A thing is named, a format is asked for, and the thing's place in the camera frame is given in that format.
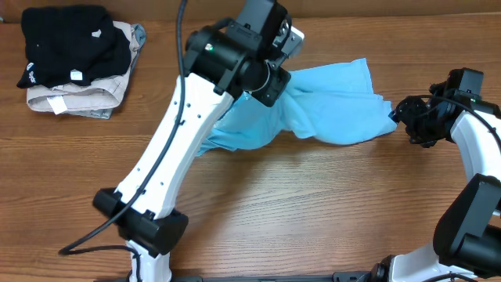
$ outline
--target folded black shirt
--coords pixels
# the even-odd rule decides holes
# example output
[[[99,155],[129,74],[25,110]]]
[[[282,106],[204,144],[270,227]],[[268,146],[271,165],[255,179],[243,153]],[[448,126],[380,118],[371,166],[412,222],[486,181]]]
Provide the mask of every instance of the folded black shirt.
[[[125,74],[131,63],[129,40],[102,6],[29,8],[21,28],[28,64],[19,88],[88,86],[97,78]]]

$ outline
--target blue towel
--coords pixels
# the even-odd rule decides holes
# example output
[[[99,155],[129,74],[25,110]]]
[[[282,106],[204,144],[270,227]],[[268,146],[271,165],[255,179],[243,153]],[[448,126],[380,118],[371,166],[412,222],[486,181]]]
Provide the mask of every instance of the blue towel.
[[[393,132],[391,102],[374,94],[366,59],[291,72],[273,107],[244,93],[214,125],[198,155],[221,147],[254,150],[282,130],[296,137],[350,145]]]

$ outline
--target wooden table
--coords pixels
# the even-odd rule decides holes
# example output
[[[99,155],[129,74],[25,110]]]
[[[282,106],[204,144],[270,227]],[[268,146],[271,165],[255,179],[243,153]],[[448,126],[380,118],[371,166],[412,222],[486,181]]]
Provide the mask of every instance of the wooden table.
[[[148,39],[131,91],[109,121],[31,111],[16,88],[26,62],[20,26],[0,25],[0,281],[92,281],[129,271],[122,251],[56,253],[103,222],[94,194],[128,174],[175,87],[173,23],[142,24]],[[184,38],[205,24],[185,23]],[[395,105],[469,67],[485,72],[484,98],[501,103],[501,16],[294,25],[307,41],[290,70],[365,57],[374,90]],[[354,146],[283,133],[260,150],[216,150],[195,160],[182,185],[178,210],[190,224],[171,268],[206,277],[369,270],[429,242],[465,185],[455,145],[411,146],[403,126]],[[89,243],[101,244],[122,244],[116,228]]]

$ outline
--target folded clothing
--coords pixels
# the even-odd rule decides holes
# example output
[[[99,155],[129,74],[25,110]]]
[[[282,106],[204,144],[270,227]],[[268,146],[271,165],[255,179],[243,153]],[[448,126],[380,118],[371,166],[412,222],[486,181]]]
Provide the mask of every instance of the folded clothing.
[[[138,43],[135,28],[130,24],[113,22],[113,25],[123,31],[129,42],[128,51],[133,62],[138,55],[142,45]],[[141,42],[146,40],[145,33],[140,33]],[[108,78],[100,78],[91,82],[90,86],[79,86],[74,83],[57,85],[48,89],[43,85],[36,85],[27,90],[27,105],[35,111],[52,112],[47,97],[62,96],[66,104],[67,112],[100,110],[96,112],[100,117],[105,113],[102,110],[109,110],[121,104],[128,87],[128,82],[132,72],[132,64],[124,75],[114,75]]]
[[[134,32],[132,32],[132,37],[135,38],[135,40],[139,43],[139,48],[137,49],[137,54],[134,56],[132,59],[131,63],[131,72],[130,75],[132,76],[132,72],[135,68],[135,65],[138,62],[139,54],[141,53],[141,49],[146,43],[146,31],[144,27],[139,24],[139,23],[134,23],[132,24],[132,29]],[[123,95],[122,99],[125,99],[126,95],[128,94],[128,89],[129,85],[127,85],[127,88],[125,89],[125,93]],[[76,111],[69,111],[67,112],[68,114],[73,114],[77,116],[82,116],[82,117],[88,117],[88,118],[101,118],[101,119],[109,119],[111,117],[111,114],[113,113],[114,109],[116,108],[110,108],[110,109],[102,109],[102,110],[76,110]]]
[[[53,87],[122,75],[131,63],[129,40],[101,6],[29,8],[21,28],[28,64],[17,83]]]

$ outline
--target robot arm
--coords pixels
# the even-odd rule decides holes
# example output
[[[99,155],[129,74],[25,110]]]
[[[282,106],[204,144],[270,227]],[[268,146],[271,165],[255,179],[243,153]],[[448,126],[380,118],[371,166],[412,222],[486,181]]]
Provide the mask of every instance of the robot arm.
[[[169,252],[188,224],[188,218],[174,209],[175,199],[201,143],[242,92],[267,107],[274,104],[290,80],[281,65],[299,53],[304,37],[276,0],[248,0],[237,20],[224,19],[189,37],[184,105],[178,78],[167,113],[139,162],[116,189],[100,190],[93,201],[109,218],[124,210],[152,171],[183,107],[170,149],[142,195],[116,221],[127,246],[139,253],[139,258],[132,256],[128,281],[139,280],[139,266],[142,281],[171,280]]]
[[[467,106],[492,128],[500,128],[499,108],[481,101],[482,77],[474,70],[453,70],[448,81],[432,85],[431,92]],[[413,97],[406,100],[391,116],[407,125],[411,143],[429,147],[442,138],[456,143],[468,185],[438,222],[432,243],[376,265],[371,276],[379,271],[382,280],[420,282],[450,273],[470,278],[501,275],[501,229],[488,224],[501,209],[499,137],[472,113],[447,101],[432,98],[424,106]],[[387,276],[381,274],[386,270]]]

